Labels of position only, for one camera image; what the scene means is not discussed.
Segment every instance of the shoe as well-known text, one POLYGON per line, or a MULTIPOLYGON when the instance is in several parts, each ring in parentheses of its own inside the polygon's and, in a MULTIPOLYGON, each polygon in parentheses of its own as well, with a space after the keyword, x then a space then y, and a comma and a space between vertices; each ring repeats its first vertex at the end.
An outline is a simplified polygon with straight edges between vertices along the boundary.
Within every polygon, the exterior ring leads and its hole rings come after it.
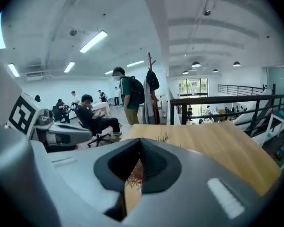
POLYGON ((114 136, 120 136, 120 135, 122 135, 122 132, 112 132, 112 135, 114 135, 114 136))

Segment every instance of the coat rack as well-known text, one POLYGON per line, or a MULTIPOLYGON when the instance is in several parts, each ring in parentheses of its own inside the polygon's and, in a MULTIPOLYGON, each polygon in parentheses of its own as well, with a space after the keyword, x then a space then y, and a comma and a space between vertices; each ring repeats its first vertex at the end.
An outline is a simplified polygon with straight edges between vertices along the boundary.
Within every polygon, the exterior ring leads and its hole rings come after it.
MULTIPOLYGON (((156 60, 154 60, 154 62, 151 62, 151 54, 148 52, 148 63, 150 65, 150 70, 152 71, 152 65, 156 62, 156 60)), ((157 103, 157 98, 155 96, 155 91, 151 91, 151 98, 153 100, 153 113, 155 116, 155 124, 158 124, 158 115, 157 115, 157 109, 158 109, 158 103, 157 103)))

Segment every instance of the green shirt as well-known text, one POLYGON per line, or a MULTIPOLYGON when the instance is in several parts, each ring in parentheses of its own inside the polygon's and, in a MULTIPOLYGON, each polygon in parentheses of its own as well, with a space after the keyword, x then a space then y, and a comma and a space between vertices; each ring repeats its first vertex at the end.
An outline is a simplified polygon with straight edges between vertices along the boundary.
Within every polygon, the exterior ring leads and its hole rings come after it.
MULTIPOLYGON (((120 88, 120 92, 121 92, 121 99, 122 99, 122 102, 124 103, 124 96, 131 94, 131 85, 130 85, 129 79, 128 78, 121 78, 120 81, 119 81, 119 88, 120 88)), ((132 98, 130 98, 127 108, 128 109, 137 109, 137 108, 139 108, 139 105, 135 104, 132 101, 132 98)))

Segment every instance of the ceiling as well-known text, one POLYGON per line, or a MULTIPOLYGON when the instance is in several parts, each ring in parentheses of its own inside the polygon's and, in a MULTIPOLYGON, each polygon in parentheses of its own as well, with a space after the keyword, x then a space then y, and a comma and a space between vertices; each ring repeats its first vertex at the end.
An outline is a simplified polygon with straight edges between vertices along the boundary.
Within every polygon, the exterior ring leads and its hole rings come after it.
POLYGON ((115 66, 147 66, 147 52, 168 76, 194 61, 202 66, 191 75, 232 70, 235 61, 284 65, 284 28, 265 0, 13 0, 3 10, 2 33, 0 59, 15 64, 21 78, 105 78, 115 66), (108 36, 80 53, 101 30, 108 36), (75 66, 64 73, 70 61, 75 66))

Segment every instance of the black backpack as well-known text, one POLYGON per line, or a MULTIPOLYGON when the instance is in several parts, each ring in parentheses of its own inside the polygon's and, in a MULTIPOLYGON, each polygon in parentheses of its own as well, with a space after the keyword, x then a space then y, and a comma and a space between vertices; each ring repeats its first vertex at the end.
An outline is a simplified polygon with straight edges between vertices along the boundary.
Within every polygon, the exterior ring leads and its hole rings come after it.
POLYGON ((136 104, 143 104, 144 99, 144 87, 134 76, 126 77, 131 85, 131 100, 136 104))
POLYGON ((151 91, 157 90, 160 85, 156 73, 149 69, 146 75, 146 82, 150 85, 151 91))

